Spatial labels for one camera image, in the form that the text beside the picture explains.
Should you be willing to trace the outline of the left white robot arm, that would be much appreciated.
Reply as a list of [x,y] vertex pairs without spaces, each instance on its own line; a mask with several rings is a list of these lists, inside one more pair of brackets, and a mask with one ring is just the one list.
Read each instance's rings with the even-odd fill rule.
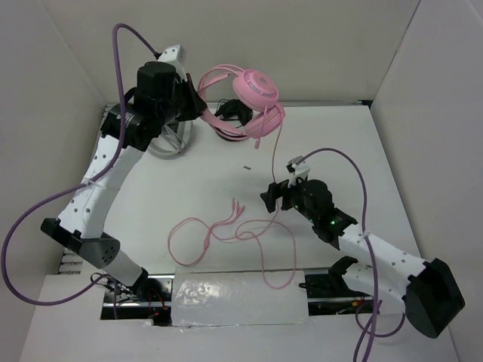
[[148,294],[148,273],[105,233],[106,217],[126,177],[163,127],[193,121],[206,108],[179,62],[150,61],[141,66],[136,87],[109,111],[101,126],[81,188],[57,217],[41,224],[46,235],[115,278],[133,301]]

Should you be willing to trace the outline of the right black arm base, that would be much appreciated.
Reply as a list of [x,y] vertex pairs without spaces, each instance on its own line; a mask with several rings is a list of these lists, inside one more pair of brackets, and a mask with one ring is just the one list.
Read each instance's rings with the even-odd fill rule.
[[299,288],[306,291],[308,299],[348,299],[365,297],[362,292],[349,289],[343,276],[348,268],[356,263],[351,256],[344,256],[323,273],[310,271],[305,274],[305,281],[299,283]]

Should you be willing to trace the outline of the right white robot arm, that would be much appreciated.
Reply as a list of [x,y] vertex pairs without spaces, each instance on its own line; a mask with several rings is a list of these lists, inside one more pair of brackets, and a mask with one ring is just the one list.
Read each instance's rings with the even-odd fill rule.
[[379,299],[388,301],[388,310],[405,313],[418,332],[433,339],[464,308],[463,295],[447,263],[413,256],[364,232],[356,219],[334,206],[321,180],[271,183],[260,197],[270,213],[277,200],[283,210],[295,209],[311,222],[322,241],[344,253],[329,278],[338,296],[351,290],[377,291]]

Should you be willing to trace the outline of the pink wired headphones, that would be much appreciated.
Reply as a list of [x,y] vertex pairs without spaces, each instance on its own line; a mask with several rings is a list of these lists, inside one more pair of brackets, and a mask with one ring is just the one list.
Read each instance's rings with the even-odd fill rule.
[[[208,70],[202,76],[198,83],[197,93],[202,99],[204,99],[208,88],[214,86],[220,81],[223,81],[231,75],[234,76],[234,79],[232,80],[232,89],[235,92],[238,100],[241,101],[244,106],[247,106],[251,111],[255,111],[257,115],[243,126],[243,130],[238,130],[233,126],[229,126],[213,112],[207,109],[203,111],[201,119],[211,128],[227,132],[230,137],[237,136],[241,137],[243,140],[255,140],[254,147],[256,149],[260,147],[260,141],[262,138],[268,136],[276,130],[278,133],[275,138],[270,164],[272,180],[276,181],[275,155],[285,119],[285,109],[284,106],[279,102],[279,92],[274,81],[268,75],[255,69],[243,69],[239,66],[234,66],[231,64],[220,64]],[[291,232],[289,228],[286,228],[285,231],[291,236],[293,246],[293,267],[290,277],[284,284],[278,286],[271,284],[266,278],[264,252],[263,246],[260,242],[260,236],[262,236],[274,225],[284,227],[284,225],[277,221],[275,217],[272,219],[265,219],[264,222],[266,223],[266,226],[258,234],[251,231],[241,232],[239,229],[236,229],[232,236],[222,238],[215,233],[217,228],[235,223],[239,217],[242,216],[244,211],[245,208],[243,206],[241,206],[236,200],[232,200],[231,214],[224,220],[220,220],[211,225],[208,225],[203,220],[195,217],[182,220],[175,225],[168,234],[167,248],[169,255],[171,256],[172,260],[176,262],[176,264],[189,268],[198,265],[203,260],[213,238],[224,244],[235,244],[241,241],[254,240],[257,242],[260,250],[261,275],[264,283],[273,290],[282,290],[288,287],[294,279],[297,270],[296,240],[293,232]],[[189,222],[198,222],[202,224],[207,229],[207,232],[203,238],[203,248],[200,256],[192,262],[185,263],[181,262],[174,256],[171,249],[171,242],[174,234]]]

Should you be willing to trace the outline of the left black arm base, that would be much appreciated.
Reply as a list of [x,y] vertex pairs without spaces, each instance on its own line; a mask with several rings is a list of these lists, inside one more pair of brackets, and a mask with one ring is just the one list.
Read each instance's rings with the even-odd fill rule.
[[147,321],[153,326],[172,325],[174,275],[149,275],[140,285],[128,287],[114,278],[98,281],[103,289],[102,321]]

